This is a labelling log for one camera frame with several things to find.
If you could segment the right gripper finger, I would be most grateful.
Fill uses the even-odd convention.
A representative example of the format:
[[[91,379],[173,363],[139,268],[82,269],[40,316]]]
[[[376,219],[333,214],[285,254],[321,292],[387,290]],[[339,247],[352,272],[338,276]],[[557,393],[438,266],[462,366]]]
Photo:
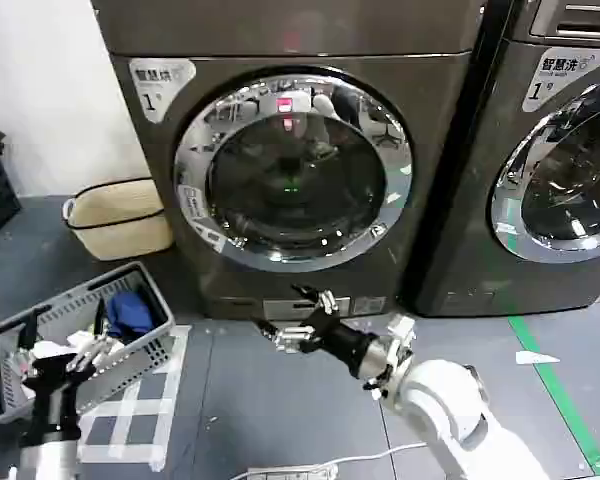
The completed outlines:
[[[323,310],[331,316],[339,313],[339,305],[330,290],[319,290],[315,287],[300,284],[292,284],[291,288],[301,297],[301,301],[293,304],[294,309],[303,313]]]
[[[275,345],[277,351],[309,354],[317,350],[315,328],[300,324],[279,328],[273,323],[256,319],[254,325],[260,334]]]

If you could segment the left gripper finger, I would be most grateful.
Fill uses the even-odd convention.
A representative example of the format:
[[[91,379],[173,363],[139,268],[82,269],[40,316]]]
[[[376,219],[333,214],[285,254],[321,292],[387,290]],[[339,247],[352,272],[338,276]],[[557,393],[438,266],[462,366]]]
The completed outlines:
[[[114,339],[107,333],[107,322],[106,305],[101,298],[96,307],[92,329],[76,331],[67,338],[69,344],[76,349],[75,356],[66,366],[67,372],[82,372],[109,354]]]
[[[26,316],[17,336],[16,349],[9,357],[9,366],[15,375],[26,375],[36,361],[33,349],[38,339],[38,318],[47,311],[47,308],[35,308]]]

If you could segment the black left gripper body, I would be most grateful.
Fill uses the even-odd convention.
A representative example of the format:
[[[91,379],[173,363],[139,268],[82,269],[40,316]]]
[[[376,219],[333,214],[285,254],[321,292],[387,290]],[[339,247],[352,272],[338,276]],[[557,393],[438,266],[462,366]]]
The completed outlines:
[[[50,442],[77,441],[81,438],[76,398],[79,387],[96,372],[90,363],[84,369],[67,370],[75,354],[37,359],[34,376],[23,384],[35,392],[31,420],[21,437],[22,446]]]

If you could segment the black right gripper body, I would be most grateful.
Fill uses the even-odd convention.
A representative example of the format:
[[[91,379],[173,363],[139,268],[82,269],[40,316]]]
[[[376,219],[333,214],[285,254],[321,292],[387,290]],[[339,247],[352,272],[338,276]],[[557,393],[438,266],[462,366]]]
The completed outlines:
[[[374,333],[351,328],[338,315],[325,311],[314,311],[299,326],[311,328],[309,339],[300,342],[302,353],[324,350],[344,363],[352,376],[360,375],[363,359],[375,340]]]

